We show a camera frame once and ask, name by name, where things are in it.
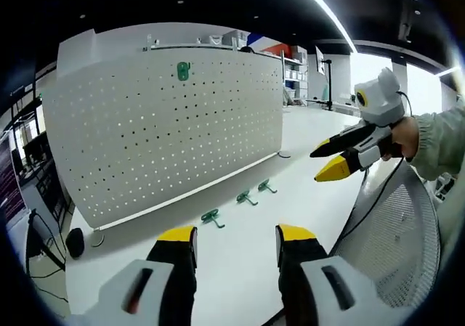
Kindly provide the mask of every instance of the sleeve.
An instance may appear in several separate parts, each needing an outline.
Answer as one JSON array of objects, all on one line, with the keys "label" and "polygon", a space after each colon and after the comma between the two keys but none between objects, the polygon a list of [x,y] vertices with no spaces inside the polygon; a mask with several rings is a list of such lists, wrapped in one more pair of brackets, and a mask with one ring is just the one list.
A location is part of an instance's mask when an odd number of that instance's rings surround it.
[{"label": "sleeve", "polygon": [[419,140],[411,165],[431,181],[445,172],[458,174],[465,154],[465,108],[415,118]]}]

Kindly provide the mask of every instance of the monitor screen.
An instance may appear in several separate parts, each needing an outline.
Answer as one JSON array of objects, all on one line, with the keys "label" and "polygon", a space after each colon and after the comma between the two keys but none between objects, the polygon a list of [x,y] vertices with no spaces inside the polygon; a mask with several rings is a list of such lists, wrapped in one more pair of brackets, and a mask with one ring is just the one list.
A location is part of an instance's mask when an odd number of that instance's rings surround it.
[{"label": "monitor screen", "polygon": [[323,62],[323,53],[315,46],[316,59],[317,59],[317,72],[325,75],[325,63]]}]

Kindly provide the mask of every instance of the white table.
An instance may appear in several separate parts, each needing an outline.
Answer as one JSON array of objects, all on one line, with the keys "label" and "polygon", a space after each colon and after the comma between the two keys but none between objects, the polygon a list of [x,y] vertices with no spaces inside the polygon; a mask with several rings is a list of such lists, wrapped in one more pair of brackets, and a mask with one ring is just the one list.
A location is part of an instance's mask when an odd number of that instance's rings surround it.
[{"label": "white table", "polygon": [[[310,159],[324,139],[358,118],[307,107],[287,107],[283,116],[283,154],[224,182],[138,219],[106,229],[98,248],[86,246],[83,256],[66,263],[66,288],[72,314],[82,314],[97,302],[100,286],[129,262],[145,259],[157,236],[167,229],[198,227],[197,292],[193,325],[262,325],[282,308],[278,290],[275,225],[306,227],[329,251],[349,218],[363,179],[362,173],[338,182],[317,183],[315,174],[330,157]],[[278,190],[258,193],[270,178]],[[237,204],[235,197],[251,189],[257,206]],[[202,224],[200,217],[219,208],[219,223]],[[78,209],[71,228],[88,235]]]}]

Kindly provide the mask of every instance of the led light strip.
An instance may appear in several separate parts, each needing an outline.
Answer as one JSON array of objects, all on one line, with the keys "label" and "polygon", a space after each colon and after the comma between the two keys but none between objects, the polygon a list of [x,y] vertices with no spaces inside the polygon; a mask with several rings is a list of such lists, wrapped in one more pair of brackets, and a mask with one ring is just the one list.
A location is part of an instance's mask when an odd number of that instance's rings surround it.
[{"label": "led light strip", "polygon": [[440,73],[438,73],[438,74],[435,74],[435,76],[437,76],[437,77],[442,77],[442,76],[445,76],[446,74],[455,72],[456,70],[460,70],[460,66],[455,66],[455,67],[449,68],[448,70],[445,70],[445,71],[443,71],[443,72],[440,72]]},{"label": "led light strip", "polygon": [[341,24],[337,16],[333,13],[331,9],[329,9],[328,5],[325,3],[324,0],[314,0],[317,4],[323,9],[323,11],[329,16],[329,18],[333,21],[334,25],[338,28],[339,32],[341,32],[342,36],[346,39],[347,43],[349,44],[350,48],[354,53],[357,53],[357,49],[355,48],[354,42],[349,37],[349,34],[345,30],[344,26]]}]

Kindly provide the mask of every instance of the human hand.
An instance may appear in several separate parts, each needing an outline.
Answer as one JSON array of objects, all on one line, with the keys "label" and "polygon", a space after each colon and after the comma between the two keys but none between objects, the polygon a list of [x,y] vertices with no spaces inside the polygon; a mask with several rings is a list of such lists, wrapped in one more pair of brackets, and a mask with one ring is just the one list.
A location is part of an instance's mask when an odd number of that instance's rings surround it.
[{"label": "human hand", "polygon": [[[413,158],[419,148],[419,126],[414,117],[403,118],[392,129],[392,143],[400,144],[402,154],[406,158]],[[383,155],[383,160],[389,160],[390,154]]]}]

